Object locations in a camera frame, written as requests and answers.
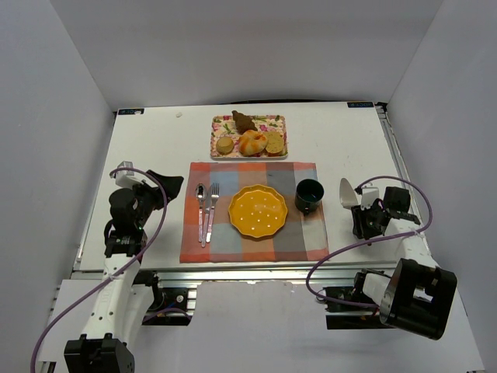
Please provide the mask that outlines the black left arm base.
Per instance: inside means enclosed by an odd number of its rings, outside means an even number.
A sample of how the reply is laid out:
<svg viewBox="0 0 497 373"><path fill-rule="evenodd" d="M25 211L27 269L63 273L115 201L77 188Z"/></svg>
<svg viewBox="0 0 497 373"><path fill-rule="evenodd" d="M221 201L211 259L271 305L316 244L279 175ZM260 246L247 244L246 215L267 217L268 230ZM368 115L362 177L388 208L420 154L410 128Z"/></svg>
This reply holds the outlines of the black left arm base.
<svg viewBox="0 0 497 373"><path fill-rule="evenodd" d="M134 284L149 287L153 302L142 322L145 326L188 326L192 316L188 311L189 289L179 286L165 286L157 273L140 272Z"/></svg>

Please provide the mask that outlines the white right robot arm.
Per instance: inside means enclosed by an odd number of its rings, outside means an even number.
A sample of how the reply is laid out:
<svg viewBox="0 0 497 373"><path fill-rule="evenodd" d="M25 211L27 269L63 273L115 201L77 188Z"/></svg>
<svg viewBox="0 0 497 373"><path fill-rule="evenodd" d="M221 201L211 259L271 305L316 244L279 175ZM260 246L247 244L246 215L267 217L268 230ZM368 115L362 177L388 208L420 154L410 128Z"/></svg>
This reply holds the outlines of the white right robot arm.
<svg viewBox="0 0 497 373"><path fill-rule="evenodd" d="M359 193L348 181L341 180L341 205L351 211L353 234L370 241L384 237L396 221L405 224L399 232L411 232L397 248L397 266L392 275L362 270L354 278L352 300L369 298L379 308L385 326L439 340L445 332L457 288L454 273L441 269L433 258L421 250L422 239L416 228L417 216L410 214L411 195L408 190L389 186L383 197L374 186L364 186Z"/></svg>

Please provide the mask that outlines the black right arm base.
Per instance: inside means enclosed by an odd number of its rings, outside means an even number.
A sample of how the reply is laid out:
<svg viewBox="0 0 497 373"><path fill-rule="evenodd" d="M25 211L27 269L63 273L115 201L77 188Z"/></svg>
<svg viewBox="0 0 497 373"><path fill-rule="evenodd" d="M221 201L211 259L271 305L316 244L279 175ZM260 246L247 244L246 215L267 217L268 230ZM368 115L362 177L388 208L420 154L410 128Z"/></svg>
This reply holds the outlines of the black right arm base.
<svg viewBox="0 0 497 373"><path fill-rule="evenodd" d="M322 297L348 302L371 302L370 298L360 295L353 287L323 287L318 293L320 297L316 296L316 301L325 306L327 330L392 329L392 326L381 323L379 309L344 305Z"/></svg>

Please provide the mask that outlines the brown toast slice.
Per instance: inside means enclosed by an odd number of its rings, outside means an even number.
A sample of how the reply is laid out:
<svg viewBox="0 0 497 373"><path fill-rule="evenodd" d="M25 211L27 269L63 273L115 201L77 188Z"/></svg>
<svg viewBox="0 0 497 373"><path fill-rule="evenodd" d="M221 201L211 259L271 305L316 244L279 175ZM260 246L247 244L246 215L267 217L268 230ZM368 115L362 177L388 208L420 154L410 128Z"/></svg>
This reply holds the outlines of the brown toast slice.
<svg viewBox="0 0 497 373"><path fill-rule="evenodd" d="M267 145L265 152L269 157L283 156L286 154L286 145L283 136L277 131L268 131L265 133Z"/></svg>

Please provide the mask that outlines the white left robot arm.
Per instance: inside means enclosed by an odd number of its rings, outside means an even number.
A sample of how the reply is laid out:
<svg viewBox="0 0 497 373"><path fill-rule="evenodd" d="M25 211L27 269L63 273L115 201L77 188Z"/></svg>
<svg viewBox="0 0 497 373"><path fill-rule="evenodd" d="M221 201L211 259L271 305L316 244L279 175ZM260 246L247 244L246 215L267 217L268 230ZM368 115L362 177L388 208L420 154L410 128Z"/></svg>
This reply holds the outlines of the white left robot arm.
<svg viewBox="0 0 497 373"><path fill-rule="evenodd" d="M64 359L69 372L133 372L131 345L158 292L153 274L136 279L144 248L152 242L144 226L154 211L165 212L176 199L183 177L148 170L138 180L126 164L112 177L118 190L109 196L111 219L104 230L106 246L102 287L81 335L69 340Z"/></svg>

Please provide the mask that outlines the steel spatula wooden handle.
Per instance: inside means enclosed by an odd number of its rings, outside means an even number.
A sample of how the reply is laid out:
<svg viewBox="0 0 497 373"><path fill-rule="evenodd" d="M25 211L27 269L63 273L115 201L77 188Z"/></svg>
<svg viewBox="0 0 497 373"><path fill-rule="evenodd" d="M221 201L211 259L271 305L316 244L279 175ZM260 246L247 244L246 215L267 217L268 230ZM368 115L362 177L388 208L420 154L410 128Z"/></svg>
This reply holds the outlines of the steel spatula wooden handle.
<svg viewBox="0 0 497 373"><path fill-rule="evenodd" d="M339 200L343 208L351 210L358 205L357 195L347 178L342 178L339 184Z"/></svg>

